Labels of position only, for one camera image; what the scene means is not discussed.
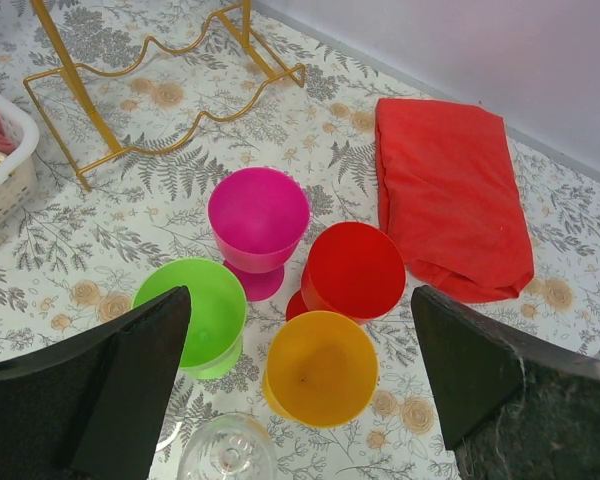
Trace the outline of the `magenta plastic wine glass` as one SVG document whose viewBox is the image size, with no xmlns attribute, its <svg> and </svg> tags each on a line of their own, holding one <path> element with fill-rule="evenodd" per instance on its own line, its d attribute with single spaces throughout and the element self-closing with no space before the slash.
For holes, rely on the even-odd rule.
<svg viewBox="0 0 600 480">
<path fill-rule="evenodd" d="M 309 225 L 310 205 L 301 186 L 273 168 L 243 168 L 218 183 L 207 213 L 223 265 L 236 275 L 247 300 L 273 296 Z"/>
</svg>

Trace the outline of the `white plastic basket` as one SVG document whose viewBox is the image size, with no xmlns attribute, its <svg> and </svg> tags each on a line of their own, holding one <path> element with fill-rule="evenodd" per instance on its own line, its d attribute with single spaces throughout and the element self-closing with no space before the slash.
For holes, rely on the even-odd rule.
<svg viewBox="0 0 600 480">
<path fill-rule="evenodd" d="M 0 122 L 14 151 L 0 162 L 0 225 L 28 201 L 38 188 L 33 154 L 40 133 L 24 110 L 0 94 Z"/>
</svg>

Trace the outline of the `red plastic wine glass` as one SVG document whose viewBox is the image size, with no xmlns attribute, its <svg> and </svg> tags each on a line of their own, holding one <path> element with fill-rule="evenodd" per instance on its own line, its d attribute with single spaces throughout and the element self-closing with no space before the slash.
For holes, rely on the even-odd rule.
<svg viewBox="0 0 600 480">
<path fill-rule="evenodd" d="M 339 222 L 312 244 L 285 317 L 326 310 L 362 325 L 389 313 L 406 283 L 402 256 L 384 232 L 367 223 Z"/>
</svg>

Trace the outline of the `orange plastic wine glass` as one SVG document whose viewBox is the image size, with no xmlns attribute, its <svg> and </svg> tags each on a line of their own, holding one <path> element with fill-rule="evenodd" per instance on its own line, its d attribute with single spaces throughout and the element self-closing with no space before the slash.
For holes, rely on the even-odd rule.
<svg viewBox="0 0 600 480">
<path fill-rule="evenodd" d="M 271 342 L 262 387 L 278 415 L 314 428 L 356 419 L 378 380 L 373 342 L 353 320 L 310 311 L 288 321 Z"/>
</svg>

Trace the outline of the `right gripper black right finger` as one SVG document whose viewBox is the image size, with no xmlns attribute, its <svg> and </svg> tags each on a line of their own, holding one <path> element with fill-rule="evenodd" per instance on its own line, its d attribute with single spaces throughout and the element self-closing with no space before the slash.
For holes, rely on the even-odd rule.
<svg viewBox="0 0 600 480">
<path fill-rule="evenodd" d="M 600 360 L 431 286 L 411 311 L 446 449 L 463 479 L 600 479 Z"/>
</svg>

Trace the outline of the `red folded cloth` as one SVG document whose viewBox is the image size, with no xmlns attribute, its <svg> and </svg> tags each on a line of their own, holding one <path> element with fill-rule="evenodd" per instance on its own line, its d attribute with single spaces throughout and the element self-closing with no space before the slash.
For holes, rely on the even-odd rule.
<svg viewBox="0 0 600 480">
<path fill-rule="evenodd" d="M 464 303 L 518 297 L 534 259 L 503 119 L 382 98 L 375 147 L 379 225 L 407 270 Z"/>
</svg>

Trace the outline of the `green plastic wine glass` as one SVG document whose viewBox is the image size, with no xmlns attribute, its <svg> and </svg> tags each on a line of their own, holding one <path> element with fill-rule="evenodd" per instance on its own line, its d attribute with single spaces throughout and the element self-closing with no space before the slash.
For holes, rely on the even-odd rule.
<svg viewBox="0 0 600 480">
<path fill-rule="evenodd" d="M 191 317 L 180 369 L 203 380 L 227 374 L 243 351 L 248 304 L 237 277 L 224 265 L 205 258 L 183 258 L 151 273 L 137 289 L 140 306 L 179 286 L 189 290 Z"/>
</svg>

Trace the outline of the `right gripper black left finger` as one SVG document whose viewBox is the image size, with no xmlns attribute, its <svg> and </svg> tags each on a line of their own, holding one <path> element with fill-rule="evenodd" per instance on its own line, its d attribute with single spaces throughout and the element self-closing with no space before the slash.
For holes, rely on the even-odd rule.
<svg viewBox="0 0 600 480">
<path fill-rule="evenodd" d="M 146 479 L 191 315 L 173 288 L 0 362 L 0 479 Z"/>
</svg>

